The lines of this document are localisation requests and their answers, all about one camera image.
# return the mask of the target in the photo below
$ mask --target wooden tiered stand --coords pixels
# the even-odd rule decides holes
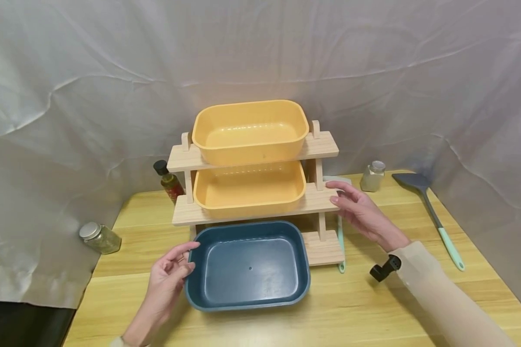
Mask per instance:
[[[331,196],[336,196],[335,189],[329,189],[322,182],[322,158],[336,157],[338,146],[330,132],[320,131],[317,120],[309,122],[311,131],[307,134],[303,149],[295,160],[304,160],[305,176],[307,176],[307,190],[301,198],[297,209],[281,214],[252,216],[251,218],[210,218],[193,201],[192,187],[194,186],[195,173],[197,170],[214,168],[201,156],[201,151],[191,141],[190,133],[181,135],[181,145],[172,147],[168,159],[168,170],[170,172],[184,172],[185,187],[187,194],[178,197],[172,224],[175,226],[190,226],[190,238],[197,235],[198,226],[210,223],[231,222],[234,220],[247,220],[257,218],[269,218],[278,216],[314,214],[316,216],[316,229],[318,231],[302,233],[307,248],[307,256],[310,266],[328,265],[341,263],[345,259],[344,252],[338,242],[336,231],[326,230],[325,212],[337,211],[338,208],[330,202]]]

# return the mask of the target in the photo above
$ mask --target mint green handle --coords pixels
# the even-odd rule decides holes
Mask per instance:
[[[444,245],[446,245],[446,249],[448,253],[450,253],[450,257],[453,260],[455,266],[457,266],[459,270],[465,271],[465,264],[463,264],[463,260],[461,259],[461,256],[459,255],[457,249],[453,245],[453,242],[450,240],[450,236],[448,235],[446,230],[443,227],[439,227],[438,233],[440,233],[442,241],[444,241]]]

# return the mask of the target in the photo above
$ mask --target woman's left hand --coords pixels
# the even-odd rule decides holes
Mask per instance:
[[[126,344],[150,344],[158,328],[170,318],[185,277],[195,269],[195,263],[187,261],[189,251],[199,245],[194,241],[177,245],[154,263],[145,299],[122,336]]]

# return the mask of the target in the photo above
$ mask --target table surface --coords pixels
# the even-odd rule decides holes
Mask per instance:
[[[358,187],[360,175],[349,175]],[[417,194],[386,175],[370,197],[412,240],[420,240],[446,274],[521,346],[521,304],[429,191],[437,215],[465,261],[455,268]],[[188,240],[188,227],[174,227],[173,205],[164,191],[132,196],[114,230],[123,241],[119,252],[101,256],[75,314],[64,346],[107,346],[133,318],[147,289],[154,261]],[[286,218],[313,231],[308,216]],[[327,214],[329,228],[336,217]],[[290,307],[202,313],[182,294],[173,319],[154,346],[446,346],[443,337],[395,274],[377,284],[368,271],[387,256],[344,222],[347,270],[336,265],[311,268],[311,289]]]

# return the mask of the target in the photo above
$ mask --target silver jar lid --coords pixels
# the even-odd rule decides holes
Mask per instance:
[[[95,222],[89,222],[79,229],[79,237],[83,240],[91,240],[100,233],[100,226]]]
[[[377,171],[384,171],[386,168],[386,165],[381,162],[380,160],[375,160],[371,163],[372,167],[375,168]]]

